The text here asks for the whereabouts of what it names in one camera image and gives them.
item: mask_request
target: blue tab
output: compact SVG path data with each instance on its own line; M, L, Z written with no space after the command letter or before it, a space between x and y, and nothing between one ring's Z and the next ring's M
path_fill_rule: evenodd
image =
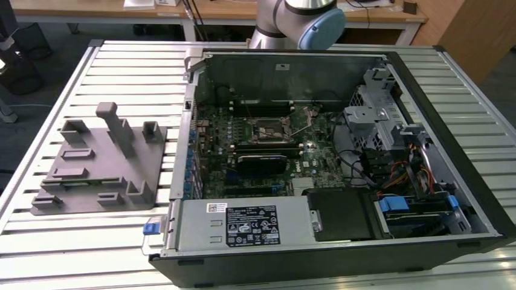
M150 236L151 234L160 234L159 222L144 224L144 235Z
M459 201L455 195L448 195L448 201L450 201L450 204L452 205L452 209L456 210L459 208Z
M403 196L386 196L380 201L382 211L408 210L410 205Z
M387 199L383 199L380 201L380 208L382 208L382 211L386 212L390 210L390 207L388 207L388 203L387 203Z
M184 183L183 190L184 190L186 192L190 192L190 191L192 190L192 184L191 184L190 182L186 182L186 183Z

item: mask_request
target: aluminum table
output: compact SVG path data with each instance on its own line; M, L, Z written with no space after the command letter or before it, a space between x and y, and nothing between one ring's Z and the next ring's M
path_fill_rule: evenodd
M142 227L167 213L188 47L244 48L244 43L92 41L55 108L0 197L0 289L178 289L142 254ZM464 75L432 47L336 45L334 50L391 50L422 85L483 178L516 221L516 130ZM414 108L404 99L412 118ZM34 216L31 201L59 152L59 129L116 102L132 126L168 128L156 207L146 211ZM160 248L151 236L151 250ZM464 256L430 271L239 285L220 289L516 289L516 244Z

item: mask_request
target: cable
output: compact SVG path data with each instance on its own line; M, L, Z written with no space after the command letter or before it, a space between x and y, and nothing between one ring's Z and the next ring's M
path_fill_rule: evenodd
M368 29L371 28L371 17L370 17L370 8L379 8L380 6L376 5L376 6L364 6L360 2L358 2L358 4L360 6L355 6L348 0L346 0L347 3L350 4L351 7L355 7L355 8L364 8L366 9L366 14L367 14L367 17L368 17Z
M0 169L0 174L15 174L15 170Z
M44 105L44 104L11 105L8 107L47 107L47 108L54 108L54 106Z
M192 23L194 23L194 29L199 34L199 38L204 42L206 41L204 35L202 34L202 31L199 29L198 19L195 18L195 14L192 12L192 6L191 6L188 0L183 0L183 4L184 4L184 10L187 11L188 18L192 20Z
M352 170L355 170L355 171L358 172L358 174L360 175L360 177L363 178L363 180L367 182L367 184L368 184L371 187L376 188L376 189L382 189L382 187L378 185L376 182L374 182L374 181L371 180L371 178L367 176L367 174L366 174L359 168L356 168L356 167L354 166L354 164L351 164L343 157L340 157L339 151L338 151L338 149L336 149L335 135L336 135L336 127L338 127L338 124L339 124L338 121L339 121L339 119L343 117L343 115L344 115L344 111L342 111L342 112L339 113L339 115L338 115L338 117L336 117L336 123L335 123L334 129L332 129L332 148L334 148L334 151L335 151L338 157L340 158L340 161L342 161L347 166L350 166Z
M434 193L434 175L427 168L422 166L422 170L427 173L430 192Z
M203 25L202 28L203 28L206 40L210 41L208 34L207 34L207 29L206 29L204 21L203 21L203 17L202 17L202 13L199 12L198 4L195 3L195 0L192 0L192 3L194 3L195 11L196 11L198 16L199 16L199 21L202 22L202 25Z

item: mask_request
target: warning label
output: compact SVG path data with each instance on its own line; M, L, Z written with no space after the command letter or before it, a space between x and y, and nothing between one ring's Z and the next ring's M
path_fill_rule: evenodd
M280 227L275 205L228 207L226 244L248 247L280 244Z

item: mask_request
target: gray carpet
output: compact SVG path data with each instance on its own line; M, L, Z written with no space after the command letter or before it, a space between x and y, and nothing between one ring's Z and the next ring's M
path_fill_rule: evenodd
M50 58L36 62L46 86L26 96L14 96L0 87L2 98L10 105L55 103L91 39L175 40L174 35L135 36L132 25L82 24L80 34L76 35L70 33L64 24L42 24L42 29L55 51ZM516 124L515 67L516 53L510 53L480 86L512 124ZM16 169L50 112L50 108L46 107L14 109L20 118L19 122L15 124L0 122L0 170ZM8 174L0 173L0 190L6 188L10 178Z

